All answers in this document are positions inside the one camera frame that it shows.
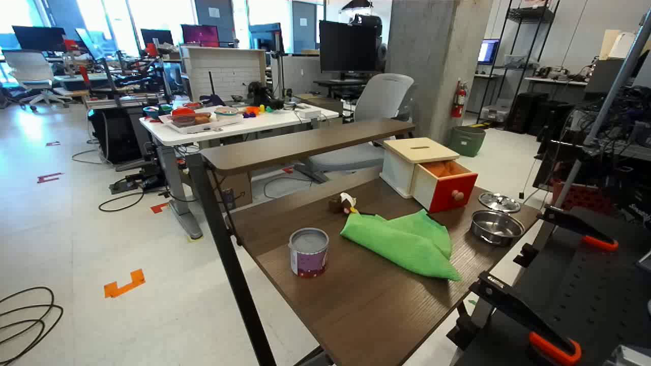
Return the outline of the green towel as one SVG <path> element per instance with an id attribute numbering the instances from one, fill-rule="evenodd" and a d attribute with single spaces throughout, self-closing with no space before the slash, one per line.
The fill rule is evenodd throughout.
<path id="1" fill-rule="evenodd" d="M 424 209 L 392 220 L 353 214 L 343 237 L 413 274 L 459 280 L 448 228 Z"/>

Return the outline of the small stuffed toy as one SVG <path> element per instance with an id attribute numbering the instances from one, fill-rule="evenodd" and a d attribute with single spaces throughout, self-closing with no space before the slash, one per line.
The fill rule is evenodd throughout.
<path id="1" fill-rule="evenodd" d="M 337 193 L 337 195 L 330 201 L 330 209 L 332 209 L 332 211 L 339 211 L 339 214 L 345 214 L 345 215 L 350 215 L 350 214 L 357 214 L 357 211 L 359 211 L 357 200 L 354 200 L 350 193 L 346 193 L 346 191 Z"/>

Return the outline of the purple paint can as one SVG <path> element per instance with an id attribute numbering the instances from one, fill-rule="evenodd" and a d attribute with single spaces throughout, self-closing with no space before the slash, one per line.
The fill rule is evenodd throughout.
<path id="1" fill-rule="evenodd" d="M 292 272 L 304 278 L 320 277 L 327 267 L 330 237 L 322 228 L 300 228 L 289 237 Z"/>

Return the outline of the wooden drawer box red drawer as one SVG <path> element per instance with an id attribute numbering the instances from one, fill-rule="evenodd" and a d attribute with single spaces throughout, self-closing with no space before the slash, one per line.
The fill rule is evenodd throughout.
<path id="1" fill-rule="evenodd" d="M 380 180 L 429 214 L 465 207 L 478 176 L 457 162 L 457 152 L 431 138 L 384 143 Z"/>

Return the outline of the wooden shelf board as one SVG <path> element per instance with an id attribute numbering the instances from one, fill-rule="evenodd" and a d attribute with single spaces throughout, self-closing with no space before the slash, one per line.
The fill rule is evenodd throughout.
<path id="1" fill-rule="evenodd" d="M 201 156 L 220 173 L 250 172 L 264 164 L 292 162 L 412 130 L 413 127 L 410 122 L 369 121 L 204 149 Z"/>

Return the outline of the grey office chair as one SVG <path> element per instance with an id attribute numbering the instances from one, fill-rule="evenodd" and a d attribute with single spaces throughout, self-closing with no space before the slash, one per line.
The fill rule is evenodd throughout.
<path id="1" fill-rule="evenodd" d="M 410 121 L 412 90 L 415 79 L 404 73 L 376 73 L 357 100 L 354 121 Z M 362 143 L 298 162 L 296 169 L 315 184 L 326 184 L 330 172 L 370 169 L 383 162 L 383 149 L 376 143 Z"/>

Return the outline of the black monitor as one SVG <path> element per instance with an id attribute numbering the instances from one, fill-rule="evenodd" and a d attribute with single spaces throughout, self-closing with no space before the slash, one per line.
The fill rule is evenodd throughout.
<path id="1" fill-rule="evenodd" d="M 380 33 L 373 26 L 320 22 L 320 65 L 323 72 L 376 72 Z"/>

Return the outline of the green bin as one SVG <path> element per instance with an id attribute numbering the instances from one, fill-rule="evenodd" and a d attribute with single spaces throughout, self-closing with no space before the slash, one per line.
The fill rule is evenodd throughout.
<path id="1" fill-rule="evenodd" d="M 477 156 L 483 149 L 487 133 L 473 127 L 455 127 L 449 133 L 448 146 L 463 156 Z"/>

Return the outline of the red fire extinguisher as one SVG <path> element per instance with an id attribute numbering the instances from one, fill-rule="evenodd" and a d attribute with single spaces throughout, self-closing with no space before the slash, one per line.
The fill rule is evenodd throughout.
<path id="1" fill-rule="evenodd" d="M 452 100 L 449 118 L 463 118 L 465 117 L 467 98 L 468 98 L 468 88 L 467 88 L 467 84 L 457 81 L 455 84 L 455 94 L 454 94 L 454 100 Z"/>

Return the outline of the metal lid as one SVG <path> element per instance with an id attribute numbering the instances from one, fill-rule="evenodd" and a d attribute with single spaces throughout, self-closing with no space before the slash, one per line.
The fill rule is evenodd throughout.
<path id="1" fill-rule="evenodd" d="M 518 200 L 513 200 L 502 193 L 491 193 L 491 191 L 483 191 L 478 195 L 478 201 L 489 209 L 505 211 L 505 214 L 517 214 L 523 207 Z"/>

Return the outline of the white desk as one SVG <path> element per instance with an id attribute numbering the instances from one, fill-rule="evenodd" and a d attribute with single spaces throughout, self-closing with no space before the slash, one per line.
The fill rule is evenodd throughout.
<path id="1" fill-rule="evenodd" d="M 210 121 L 198 127 L 179 128 L 170 114 L 159 118 L 141 118 L 141 127 L 150 134 L 155 152 L 163 166 L 168 187 L 171 193 L 171 205 L 179 226 L 191 241 L 204 237 L 194 211 L 188 205 L 184 178 L 179 169 L 179 149 L 198 146 L 201 143 L 225 140 L 233 136 L 249 136 L 255 133 L 276 133 L 281 128 L 304 128 L 312 122 L 334 121 L 335 113 L 320 106 L 300 106 L 298 111 L 286 108 L 276 113 L 262 113 L 255 118 L 245 118 L 242 111 L 227 114 L 221 108 L 207 108 Z"/>

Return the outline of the metal bowl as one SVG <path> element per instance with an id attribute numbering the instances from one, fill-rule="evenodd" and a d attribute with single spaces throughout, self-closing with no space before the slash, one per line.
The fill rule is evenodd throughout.
<path id="1" fill-rule="evenodd" d="M 523 226 L 508 214 L 478 209 L 473 214 L 473 235 L 491 247 L 511 247 L 523 237 Z"/>

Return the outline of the orange floor tape marker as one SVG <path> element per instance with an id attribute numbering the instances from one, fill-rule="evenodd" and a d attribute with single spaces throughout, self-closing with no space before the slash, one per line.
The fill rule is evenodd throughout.
<path id="1" fill-rule="evenodd" d="M 128 291 L 133 291 L 133 289 L 136 289 L 136 286 L 141 286 L 141 285 L 144 285 L 144 283 L 147 283 L 144 272 L 142 272 L 141 268 L 136 268 L 136 271 L 131 272 L 131 278 L 128 278 L 126 283 L 119 283 L 119 280 L 109 283 L 109 285 L 104 286 L 104 295 L 107 295 L 109 300 L 116 300 L 116 298 L 123 298 L 123 295 L 126 295 Z"/>

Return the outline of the black metal shelf rack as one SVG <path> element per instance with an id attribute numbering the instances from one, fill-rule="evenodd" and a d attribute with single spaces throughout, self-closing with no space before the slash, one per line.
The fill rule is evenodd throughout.
<path id="1" fill-rule="evenodd" d="M 496 22 L 477 65 L 477 118 L 500 125 L 541 63 L 562 0 L 496 0 Z"/>

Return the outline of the white office chair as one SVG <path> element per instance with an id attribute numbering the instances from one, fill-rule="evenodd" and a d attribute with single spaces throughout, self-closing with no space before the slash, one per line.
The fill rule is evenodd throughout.
<path id="1" fill-rule="evenodd" d="M 71 98 L 56 90 L 56 75 L 47 58 L 38 51 L 7 51 L 5 62 L 10 75 L 26 91 L 20 106 L 37 111 L 41 104 L 69 106 Z"/>

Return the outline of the black table leg post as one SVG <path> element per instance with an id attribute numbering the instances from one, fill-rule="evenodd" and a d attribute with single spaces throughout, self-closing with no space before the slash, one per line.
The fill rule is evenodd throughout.
<path id="1" fill-rule="evenodd" d="M 213 189 L 210 184 L 210 166 L 201 154 L 191 154 L 188 166 L 194 182 L 194 191 L 201 203 L 204 215 L 207 220 L 220 262 L 229 277 L 233 295 L 236 300 L 242 323 L 247 327 L 250 345 L 255 350 L 258 366 L 276 366 L 269 338 L 264 334 L 260 315 L 256 312 L 250 286 L 242 272 L 236 248 L 233 245 L 234 223 L 231 220 L 229 203 L 221 191 Z"/>

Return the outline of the orange handled clamp near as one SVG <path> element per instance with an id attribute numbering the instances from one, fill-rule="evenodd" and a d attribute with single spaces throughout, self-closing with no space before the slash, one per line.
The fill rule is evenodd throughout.
<path id="1" fill-rule="evenodd" d="M 499 277 L 481 272 L 478 280 L 470 285 L 470 291 L 522 323 L 528 329 L 529 345 L 556 366 L 576 366 L 582 360 L 582 345 L 546 323 L 544 317 Z"/>

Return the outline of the orange handled clamp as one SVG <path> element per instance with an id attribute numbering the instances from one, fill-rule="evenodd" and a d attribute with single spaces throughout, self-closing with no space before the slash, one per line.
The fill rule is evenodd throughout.
<path id="1" fill-rule="evenodd" d="M 592 248 L 598 248 L 598 251 L 605 251 L 605 253 L 617 253 L 618 251 L 618 241 L 605 235 L 602 229 L 598 229 L 594 223 L 562 209 L 562 207 L 556 207 L 556 205 L 546 205 L 544 211 L 541 211 L 541 220 L 547 222 L 547 223 L 556 223 L 564 229 L 570 229 L 570 232 L 576 232 L 582 243 L 587 247 L 592 247 Z"/>
<path id="2" fill-rule="evenodd" d="M 470 285 L 470 291 L 522 323 L 528 329 L 529 345 L 556 366 L 576 366 L 582 360 L 582 345 L 546 323 L 544 317 L 499 277 L 481 272 L 478 280 Z"/>

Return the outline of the orange handled clamp far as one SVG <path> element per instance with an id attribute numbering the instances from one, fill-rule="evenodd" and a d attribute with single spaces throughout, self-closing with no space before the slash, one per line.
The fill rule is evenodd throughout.
<path id="1" fill-rule="evenodd" d="M 556 205 L 546 205 L 544 211 L 541 211 L 541 220 L 547 222 L 547 223 L 556 223 L 564 229 L 570 229 L 570 232 L 576 232 L 582 243 L 587 247 L 592 247 L 592 248 L 598 248 L 598 251 L 605 251 L 605 253 L 617 253 L 618 251 L 618 241 L 605 235 L 602 229 L 598 229 L 594 223 L 562 209 L 562 207 L 556 207 Z"/>

